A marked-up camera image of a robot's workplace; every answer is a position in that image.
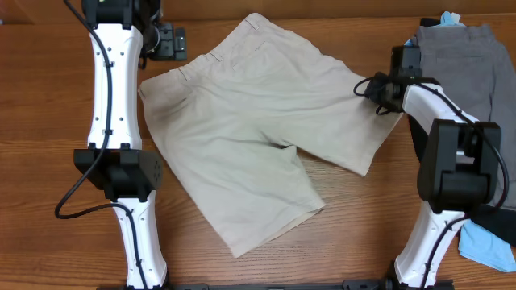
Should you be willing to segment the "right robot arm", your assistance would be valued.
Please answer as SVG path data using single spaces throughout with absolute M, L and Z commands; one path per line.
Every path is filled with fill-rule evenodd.
M 404 113 L 410 119 L 418 155 L 418 219 L 401 254 L 382 280 L 352 280 L 346 289 L 451 289 L 436 273 L 463 224 L 493 199 L 499 176 L 507 177 L 501 157 L 501 128 L 465 113 L 424 77 L 417 46 L 397 46 L 389 73 L 364 79 L 362 93 L 377 104 L 378 115 Z

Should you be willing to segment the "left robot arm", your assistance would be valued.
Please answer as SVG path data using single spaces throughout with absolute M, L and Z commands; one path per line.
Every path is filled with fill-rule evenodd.
M 83 0 L 73 13 L 89 31 L 94 53 L 94 114 L 74 165 L 116 214 L 127 257 L 123 287 L 169 289 L 155 211 L 164 165 L 157 152 L 143 149 L 137 75 L 147 60 L 185 60 L 185 30 L 161 22 L 158 1 Z

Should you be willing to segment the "beige shorts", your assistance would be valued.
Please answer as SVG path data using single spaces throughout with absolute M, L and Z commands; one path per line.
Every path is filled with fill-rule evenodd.
M 298 150 L 368 173 L 399 115 L 355 95 L 359 80 L 253 13 L 210 52 L 143 81 L 139 95 L 159 152 L 240 257 L 323 208 Z

